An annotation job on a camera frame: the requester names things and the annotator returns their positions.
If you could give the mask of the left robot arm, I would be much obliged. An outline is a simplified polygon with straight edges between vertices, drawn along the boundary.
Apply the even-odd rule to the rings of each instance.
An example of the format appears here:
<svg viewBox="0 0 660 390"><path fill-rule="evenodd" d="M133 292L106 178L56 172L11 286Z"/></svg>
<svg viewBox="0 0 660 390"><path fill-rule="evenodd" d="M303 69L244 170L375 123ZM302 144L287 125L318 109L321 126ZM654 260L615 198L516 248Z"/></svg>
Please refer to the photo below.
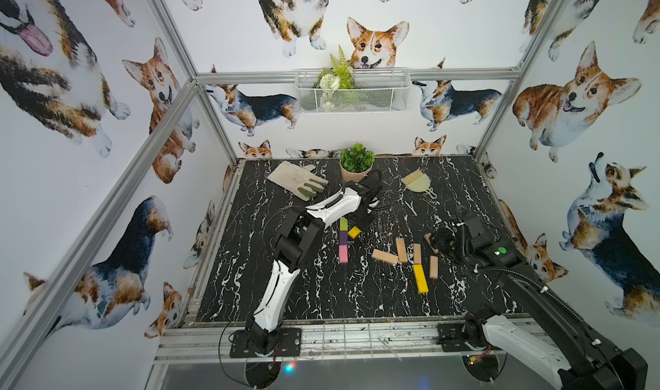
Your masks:
<svg viewBox="0 0 660 390"><path fill-rule="evenodd" d="M321 251L325 230L340 218L366 220L380 209L377 196L383 187L381 170L369 171L360 181L350 181L323 201L288 209L275 237L273 266L263 297L246 319L245 333L251 349L272 353L281 340L285 304L297 276Z"/></svg>

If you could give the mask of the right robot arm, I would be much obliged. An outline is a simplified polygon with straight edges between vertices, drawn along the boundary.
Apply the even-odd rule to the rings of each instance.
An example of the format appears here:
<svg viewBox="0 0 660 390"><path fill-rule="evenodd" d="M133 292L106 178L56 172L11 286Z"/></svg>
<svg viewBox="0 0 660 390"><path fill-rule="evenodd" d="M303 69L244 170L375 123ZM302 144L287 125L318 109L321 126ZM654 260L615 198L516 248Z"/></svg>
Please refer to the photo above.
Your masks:
<svg viewBox="0 0 660 390"><path fill-rule="evenodd" d="M646 360L634 349L620 349L591 327L538 279L510 238L494 240L475 213L459 208L452 222L427 234L425 240L436 257L499 285L549 338L537 338L485 305L467 313L461 328L439 328L441 345L503 350L555 389L645 388Z"/></svg>

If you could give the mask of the pink block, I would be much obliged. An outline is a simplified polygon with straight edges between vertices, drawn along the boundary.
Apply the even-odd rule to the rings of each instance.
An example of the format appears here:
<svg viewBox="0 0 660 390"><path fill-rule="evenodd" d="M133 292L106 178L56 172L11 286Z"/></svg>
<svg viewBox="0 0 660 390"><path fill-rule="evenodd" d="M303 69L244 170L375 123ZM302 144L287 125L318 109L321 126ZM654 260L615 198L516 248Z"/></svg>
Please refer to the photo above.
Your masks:
<svg viewBox="0 0 660 390"><path fill-rule="evenodd" d="M340 264L346 264L348 262L348 246L340 245L339 246L339 259Z"/></svg>

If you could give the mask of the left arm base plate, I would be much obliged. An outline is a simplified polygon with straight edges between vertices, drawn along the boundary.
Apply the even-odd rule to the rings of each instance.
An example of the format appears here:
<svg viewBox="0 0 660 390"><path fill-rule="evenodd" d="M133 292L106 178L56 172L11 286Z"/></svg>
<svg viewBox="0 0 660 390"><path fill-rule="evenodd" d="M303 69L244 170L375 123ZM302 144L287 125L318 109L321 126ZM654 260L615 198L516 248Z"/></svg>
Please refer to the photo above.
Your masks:
<svg viewBox="0 0 660 390"><path fill-rule="evenodd" d="M240 330L230 335L231 358L297 357L301 354L302 330L281 328L276 332L262 329Z"/></svg>

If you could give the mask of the small wooden block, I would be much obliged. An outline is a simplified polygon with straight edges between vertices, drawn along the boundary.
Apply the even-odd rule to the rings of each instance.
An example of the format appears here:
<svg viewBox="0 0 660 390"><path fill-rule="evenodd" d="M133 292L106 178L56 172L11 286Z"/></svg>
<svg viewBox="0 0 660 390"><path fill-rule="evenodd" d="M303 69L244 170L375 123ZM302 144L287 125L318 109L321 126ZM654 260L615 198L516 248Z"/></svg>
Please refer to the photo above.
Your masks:
<svg viewBox="0 0 660 390"><path fill-rule="evenodd" d="M414 264L421 265L422 264L421 245L419 243L414 243L414 248L412 250L414 251Z"/></svg>

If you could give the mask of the short yellow block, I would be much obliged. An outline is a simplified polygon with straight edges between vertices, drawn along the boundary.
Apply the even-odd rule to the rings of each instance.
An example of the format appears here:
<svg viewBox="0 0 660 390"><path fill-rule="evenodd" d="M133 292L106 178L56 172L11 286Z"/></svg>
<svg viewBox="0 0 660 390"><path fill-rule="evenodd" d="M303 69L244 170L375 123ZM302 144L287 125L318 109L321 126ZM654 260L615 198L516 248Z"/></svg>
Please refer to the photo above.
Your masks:
<svg viewBox="0 0 660 390"><path fill-rule="evenodd" d="M351 239L356 239L361 233L361 230L357 227L354 226L348 231L348 235Z"/></svg>

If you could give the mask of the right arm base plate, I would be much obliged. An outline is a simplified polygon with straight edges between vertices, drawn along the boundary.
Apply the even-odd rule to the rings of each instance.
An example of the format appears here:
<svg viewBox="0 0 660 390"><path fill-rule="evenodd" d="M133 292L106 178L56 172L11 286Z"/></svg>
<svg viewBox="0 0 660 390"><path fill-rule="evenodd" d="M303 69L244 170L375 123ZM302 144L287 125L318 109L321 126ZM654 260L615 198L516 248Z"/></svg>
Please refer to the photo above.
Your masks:
<svg viewBox="0 0 660 390"><path fill-rule="evenodd" d="M464 320L437 325L438 344L445 352L485 352L488 348L502 349L486 341L483 320Z"/></svg>

